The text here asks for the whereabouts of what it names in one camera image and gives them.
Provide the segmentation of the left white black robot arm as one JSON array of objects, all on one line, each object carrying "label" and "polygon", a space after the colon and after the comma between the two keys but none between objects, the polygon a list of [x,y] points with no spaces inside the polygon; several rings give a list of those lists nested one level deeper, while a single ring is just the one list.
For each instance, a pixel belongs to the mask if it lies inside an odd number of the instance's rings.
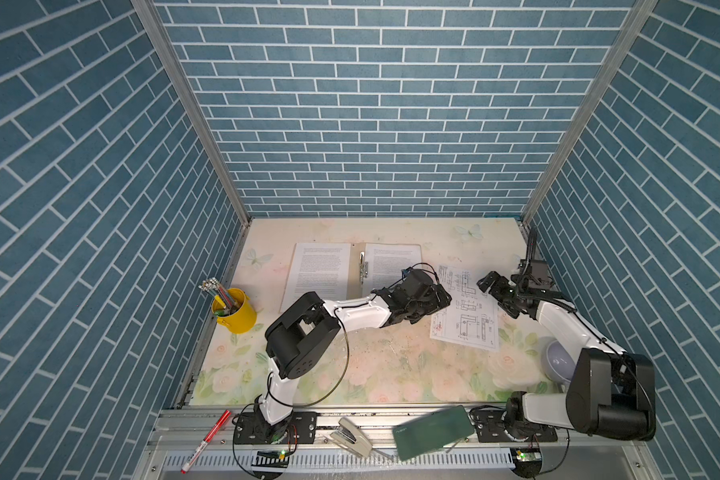
[{"label": "left white black robot arm", "polygon": [[288,419],[297,407],[299,379],[317,365],[339,334],[347,338],[352,331],[415,324],[451,302],[437,274],[419,264],[365,297],[333,301],[314,291],[303,294],[265,331],[269,371],[266,392],[255,400],[254,414],[268,426]]}]

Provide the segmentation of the diagram paper sheet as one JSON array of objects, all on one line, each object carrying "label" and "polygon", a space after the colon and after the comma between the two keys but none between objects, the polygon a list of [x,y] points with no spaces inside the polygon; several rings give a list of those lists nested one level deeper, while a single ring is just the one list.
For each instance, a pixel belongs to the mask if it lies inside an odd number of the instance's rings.
[{"label": "diagram paper sheet", "polygon": [[498,306],[477,286],[473,272],[440,265],[441,284],[451,295],[450,305],[432,315],[430,338],[496,352],[499,350]]}]

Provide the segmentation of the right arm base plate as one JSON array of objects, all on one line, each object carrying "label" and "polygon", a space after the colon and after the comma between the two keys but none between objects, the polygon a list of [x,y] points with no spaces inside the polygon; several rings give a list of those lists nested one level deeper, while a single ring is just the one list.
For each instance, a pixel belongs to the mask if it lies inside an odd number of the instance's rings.
[{"label": "right arm base plate", "polygon": [[508,413],[495,406],[475,407],[468,413],[480,443],[558,441],[554,427],[520,419],[517,413]]}]

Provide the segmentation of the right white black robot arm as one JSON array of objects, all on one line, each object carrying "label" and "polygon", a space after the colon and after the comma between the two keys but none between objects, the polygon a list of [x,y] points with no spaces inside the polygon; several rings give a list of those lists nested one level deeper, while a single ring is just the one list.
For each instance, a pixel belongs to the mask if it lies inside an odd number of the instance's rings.
[{"label": "right white black robot arm", "polygon": [[613,344],[572,300],[553,288],[544,261],[525,259],[507,278],[496,271],[477,281],[512,318],[527,315],[553,334],[575,362],[566,391],[515,392],[502,418],[507,434],[523,441],[545,427],[622,441],[649,441],[657,429],[652,361]]}]

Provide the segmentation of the beige cardboard folder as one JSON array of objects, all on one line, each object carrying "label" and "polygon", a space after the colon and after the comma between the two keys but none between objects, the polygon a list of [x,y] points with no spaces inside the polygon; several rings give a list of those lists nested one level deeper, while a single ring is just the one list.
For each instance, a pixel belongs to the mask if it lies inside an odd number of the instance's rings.
[{"label": "beige cardboard folder", "polygon": [[351,245],[350,273],[347,299],[364,297],[362,284],[359,281],[360,252],[365,250],[365,243],[349,243]]}]

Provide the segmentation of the printed text paper sheet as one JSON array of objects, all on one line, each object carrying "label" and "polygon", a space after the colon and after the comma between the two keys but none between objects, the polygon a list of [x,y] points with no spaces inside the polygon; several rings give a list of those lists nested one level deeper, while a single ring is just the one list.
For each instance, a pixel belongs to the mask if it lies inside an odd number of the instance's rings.
[{"label": "printed text paper sheet", "polygon": [[350,255],[349,243],[298,243],[280,312],[284,313],[307,292],[316,292],[321,299],[347,299]]}]

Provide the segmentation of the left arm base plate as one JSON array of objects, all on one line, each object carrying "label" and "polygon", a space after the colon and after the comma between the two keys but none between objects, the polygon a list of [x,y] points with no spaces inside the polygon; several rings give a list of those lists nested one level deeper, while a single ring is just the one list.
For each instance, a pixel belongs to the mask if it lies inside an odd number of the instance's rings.
[{"label": "left arm base plate", "polygon": [[234,443],[270,445],[292,443],[313,444],[317,427],[315,412],[293,412],[286,419],[268,423],[258,410],[243,412],[236,418]]}]

